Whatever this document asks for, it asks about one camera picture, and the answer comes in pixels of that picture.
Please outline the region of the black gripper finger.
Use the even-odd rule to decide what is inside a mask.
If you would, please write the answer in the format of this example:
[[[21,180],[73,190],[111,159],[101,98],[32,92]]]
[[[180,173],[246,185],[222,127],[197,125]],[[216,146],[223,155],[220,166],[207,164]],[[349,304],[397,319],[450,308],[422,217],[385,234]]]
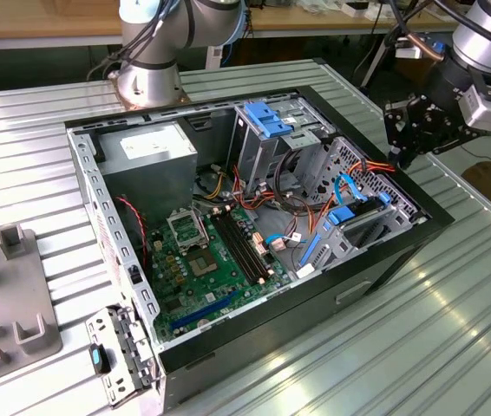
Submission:
[[[388,160],[396,168],[409,168],[416,157],[414,128],[409,121],[409,101],[388,102],[383,121],[390,149]]]
[[[467,138],[468,127],[461,117],[434,105],[409,105],[400,135],[400,167],[407,169],[418,156],[446,152]]]

